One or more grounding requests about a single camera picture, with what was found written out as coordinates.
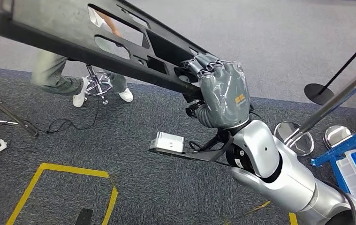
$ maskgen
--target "electrical cord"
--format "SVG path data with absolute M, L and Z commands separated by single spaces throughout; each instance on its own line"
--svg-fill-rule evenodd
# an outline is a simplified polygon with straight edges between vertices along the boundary
M 41 131 L 41 132 L 43 132 L 45 134 L 54 134 L 54 133 L 62 132 L 62 131 L 65 131 L 65 130 L 69 129 L 70 127 L 74 127 L 76 130 L 85 130 L 85 129 L 89 129 L 92 126 L 95 125 L 96 119 L 98 118 L 99 105 L 100 105 L 100 101 L 99 101 L 99 97 L 98 97 L 98 107 L 96 109 L 94 120 L 93 120 L 91 125 L 89 125 L 87 127 L 84 127 L 84 128 L 77 127 L 71 120 L 68 120 L 68 119 L 56 119 L 56 120 L 52 121 L 52 123 L 48 126 L 47 130 L 42 130 L 42 129 L 38 128 L 38 126 L 34 125 L 32 122 L 30 122 L 28 120 L 23 120 L 23 121 L 29 123 L 35 129 L 37 129 L 37 130 L 39 130 L 39 131 Z M 52 126 L 58 121 L 63 121 L 63 122 L 62 122 L 62 124 L 60 124 L 60 126 L 57 129 L 52 130 Z
M 38 126 L 34 125 L 32 122 L 30 122 L 28 120 L 23 120 L 23 121 L 29 123 L 30 125 L 35 127 L 37 130 L 39 130 L 39 131 L 41 131 L 43 133 L 46 133 L 46 134 L 54 134 L 54 133 L 58 133 L 58 132 L 61 132 L 61 131 L 65 131 L 65 130 L 69 129 L 70 127 L 74 127 L 77 130 L 85 130 L 85 129 L 89 129 L 92 126 L 95 125 L 96 119 L 98 118 L 99 105 L 100 105 L 100 101 L 99 101 L 99 97 L 98 97 L 98 106 L 97 106 L 97 109 L 96 109 L 95 118 L 94 118 L 94 120 L 93 120 L 91 125 L 89 125 L 87 127 L 84 127 L 84 128 L 77 127 L 71 120 L 59 118 L 59 119 L 56 119 L 56 120 L 52 121 L 51 124 L 48 126 L 48 129 L 46 131 L 44 131 L 44 130 L 38 128 Z M 12 120 L 9 120 L 7 122 L 4 122 L 4 123 L 0 124 L 0 127 L 2 127 L 3 125 L 7 124 L 10 121 L 12 121 Z M 56 130 L 51 130 L 52 126 L 58 121 L 63 121 L 63 122 Z
M 200 148 L 202 148 L 202 146 L 201 146 L 200 144 L 198 144 L 197 142 L 194 142 L 194 141 L 189 141 L 189 146 L 190 146 L 190 148 L 193 149 L 193 150 L 199 150 Z M 222 163 L 222 162 L 220 162 L 220 161 L 215 161 L 215 163 L 221 164 L 221 165 L 225 165 L 225 166 L 234 167 L 234 166 L 232 166 L 232 165 L 230 165 L 230 164 Z
M 355 208 L 355 204 L 353 204 L 353 201 L 349 197 L 349 195 L 347 193 L 345 193 L 344 191 L 342 191 L 339 187 L 337 187 L 336 185 L 334 185 L 328 181 L 322 180 L 322 182 L 324 182 L 326 185 L 334 188 L 335 190 L 337 190 L 341 195 L 343 195 L 346 198 L 346 200 L 349 202 L 350 210 L 352 211 L 353 225 L 356 225 L 356 208 Z
M 264 120 L 264 118 L 262 118 L 262 116 L 256 114 L 255 112 L 250 111 L 250 114 L 254 114 L 254 115 L 258 116 L 261 120 Z

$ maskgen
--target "black bracket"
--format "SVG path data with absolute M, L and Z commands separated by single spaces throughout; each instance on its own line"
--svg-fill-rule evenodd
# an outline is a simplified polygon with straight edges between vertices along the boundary
M 218 143 L 224 143 L 223 146 L 218 150 L 213 150 L 214 147 Z M 150 149 L 150 152 L 155 152 L 163 155 L 173 156 L 177 158 L 184 158 L 189 160 L 199 160 L 206 162 L 215 162 L 218 158 L 220 158 L 223 153 L 228 151 L 230 148 L 234 148 L 233 145 L 233 137 L 230 131 L 225 129 L 218 128 L 217 134 L 207 142 L 203 147 L 199 149 L 185 149 L 183 153 L 165 150 L 165 149 Z

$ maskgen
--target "robotic arm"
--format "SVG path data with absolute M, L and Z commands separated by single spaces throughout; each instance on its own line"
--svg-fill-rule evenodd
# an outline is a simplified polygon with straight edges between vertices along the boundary
M 183 63 L 197 74 L 204 97 L 190 107 L 191 116 L 206 127 L 218 128 L 218 133 L 204 147 L 186 150 L 182 137 L 159 132 L 150 151 L 211 162 L 225 153 L 237 182 L 307 224 L 356 224 L 351 214 L 356 199 L 348 202 L 338 190 L 316 179 L 264 122 L 250 119 L 250 96 L 240 64 L 203 54 Z M 216 143 L 224 146 L 212 150 Z

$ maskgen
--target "tripod leg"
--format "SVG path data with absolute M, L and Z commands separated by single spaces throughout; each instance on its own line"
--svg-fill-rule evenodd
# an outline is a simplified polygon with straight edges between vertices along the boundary
M 3 106 L 0 103 L 0 110 L 3 111 L 7 116 L 9 116 L 11 119 L 16 121 L 21 127 L 23 127 L 27 132 L 29 132 L 33 136 L 37 136 L 38 132 L 33 128 L 31 125 L 26 124 L 23 120 L 21 120 L 19 117 L 17 117 L 15 114 L 13 114 L 11 111 L 9 111 L 5 106 Z

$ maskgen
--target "gray pants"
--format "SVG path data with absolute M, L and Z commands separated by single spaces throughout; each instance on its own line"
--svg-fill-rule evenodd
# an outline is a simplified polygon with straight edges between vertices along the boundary
M 83 88 L 80 77 L 62 76 L 67 57 L 40 49 L 31 83 L 46 92 L 60 95 L 78 95 Z M 116 92 L 123 92 L 127 88 L 127 80 L 123 75 L 105 70 L 110 83 Z

